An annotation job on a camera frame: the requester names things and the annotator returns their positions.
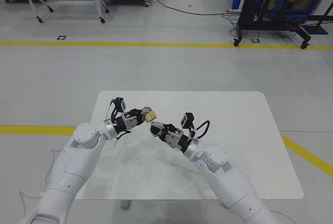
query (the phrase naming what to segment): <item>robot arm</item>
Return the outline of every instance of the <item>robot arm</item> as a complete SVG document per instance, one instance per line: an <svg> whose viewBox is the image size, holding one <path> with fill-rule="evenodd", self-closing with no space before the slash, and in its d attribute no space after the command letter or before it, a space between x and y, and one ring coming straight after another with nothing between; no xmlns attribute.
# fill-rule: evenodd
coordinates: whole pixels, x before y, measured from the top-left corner
<svg viewBox="0 0 333 224"><path fill-rule="evenodd" d="M279 224L280 222L259 198L248 177L228 159L225 151L199 141L205 133L195 138L196 131L203 125L195 129L193 120L192 113L186 113L181 120L182 128L190 130L188 137L172 124L160 122L152 122L151 134L170 147L180 150L199 169L222 204L236 212L245 223Z"/></svg>
<svg viewBox="0 0 333 224"><path fill-rule="evenodd" d="M119 139L129 130L156 118L151 108L125 112L123 98L112 100L115 108L111 119L99 123L83 123L75 130L56 159L50 183L38 205L20 224L62 224L77 193L93 173L107 140Z"/></svg>

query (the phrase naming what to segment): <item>concrete floor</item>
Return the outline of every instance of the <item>concrete floor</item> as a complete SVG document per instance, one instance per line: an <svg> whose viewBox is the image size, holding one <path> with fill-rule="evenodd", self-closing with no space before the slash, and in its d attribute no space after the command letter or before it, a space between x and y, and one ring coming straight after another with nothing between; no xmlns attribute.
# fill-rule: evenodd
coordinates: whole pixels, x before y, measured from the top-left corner
<svg viewBox="0 0 333 224"><path fill-rule="evenodd" d="M221 0L163 2L201 13L229 9ZM156 1L149 8L110 6L104 25L92 2L49 3L54 13L36 5L44 20L39 24L28 4L0 0L0 41L54 41L67 35L66 41L233 43L232 26L224 18L186 15ZM333 45L333 24L324 28L330 35L313 36L310 44ZM256 35L249 32L242 43ZM274 32L261 32L260 39L301 43ZM0 124L75 126L90 120L102 90L261 91L281 133L333 166L333 51L0 46ZM0 223L22 217L18 191L40 193L50 150L67 140L0 135ZM333 224L333 179L293 151L289 155L304 198L265 204L297 224ZM36 203L27 199L27 211ZM212 200L134 201L129 211L120 210L118 201L77 200L68 223L241 222Z"/></svg>

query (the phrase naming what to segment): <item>floor marking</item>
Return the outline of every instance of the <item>floor marking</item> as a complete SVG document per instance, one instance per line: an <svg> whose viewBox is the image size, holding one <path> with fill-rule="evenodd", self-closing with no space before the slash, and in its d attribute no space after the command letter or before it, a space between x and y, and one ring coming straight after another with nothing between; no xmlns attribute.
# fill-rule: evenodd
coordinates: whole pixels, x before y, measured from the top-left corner
<svg viewBox="0 0 333 224"><path fill-rule="evenodd" d="M314 155L310 151L306 150L302 146L293 142L292 140L290 140L286 136L284 136L282 134L281 134L281 136L282 136L284 145L287 148L289 148L290 150L292 150L293 152L295 152L299 156L303 157L305 160L310 162L313 166L316 166L317 168L319 168L320 170L322 170L323 172L325 172L326 174L330 175L333 178L333 166L331 166L330 164L328 164L327 162L325 162L321 158L317 157L316 155Z"/></svg>
<svg viewBox="0 0 333 224"><path fill-rule="evenodd" d="M298 45L233 44L217 43L141 43L141 42L90 42L90 41L0 41L0 46L122 46L149 48L234 48L234 49L283 49L301 50ZM333 50L333 46L308 46L306 50Z"/></svg>
<svg viewBox="0 0 333 224"><path fill-rule="evenodd" d="M71 136L75 127L68 126L22 126L0 125L0 134L39 134L51 136Z"/></svg>
<svg viewBox="0 0 333 224"><path fill-rule="evenodd" d="M0 134L32 134L32 135L54 135L54 136L71 136L75 127L70 126L20 126L20 125L0 125ZM293 142L288 137L281 134L284 145L303 157L315 167L324 171L333 177L333 166L323 161L310 151Z"/></svg>

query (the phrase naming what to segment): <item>cart wheel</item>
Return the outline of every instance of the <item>cart wheel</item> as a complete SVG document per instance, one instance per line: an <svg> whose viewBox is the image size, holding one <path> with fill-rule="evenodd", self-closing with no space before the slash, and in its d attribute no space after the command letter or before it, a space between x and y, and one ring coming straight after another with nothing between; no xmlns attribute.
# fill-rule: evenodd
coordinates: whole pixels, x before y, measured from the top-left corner
<svg viewBox="0 0 333 224"><path fill-rule="evenodd" d="M302 45L301 45L301 48L302 48L302 49L305 49L305 48L308 47L308 45L309 45L309 44L308 44L307 42L303 41L303 42L302 42Z"/></svg>

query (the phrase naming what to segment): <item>tabletop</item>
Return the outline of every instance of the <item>tabletop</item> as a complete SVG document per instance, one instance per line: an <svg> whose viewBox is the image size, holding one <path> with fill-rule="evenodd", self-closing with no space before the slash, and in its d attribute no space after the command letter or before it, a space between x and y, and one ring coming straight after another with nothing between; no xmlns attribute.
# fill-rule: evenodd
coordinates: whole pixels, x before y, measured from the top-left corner
<svg viewBox="0 0 333 224"><path fill-rule="evenodd" d="M250 178L261 199L303 198L261 92L102 91L92 123L105 119L110 100L116 97L124 98L126 110L150 106L157 115L155 121L179 128L185 112L194 114L195 126L210 120L203 142L222 147ZM217 199L182 152L152 137L149 129L150 124L142 124L121 139L106 142L76 199Z"/></svg>

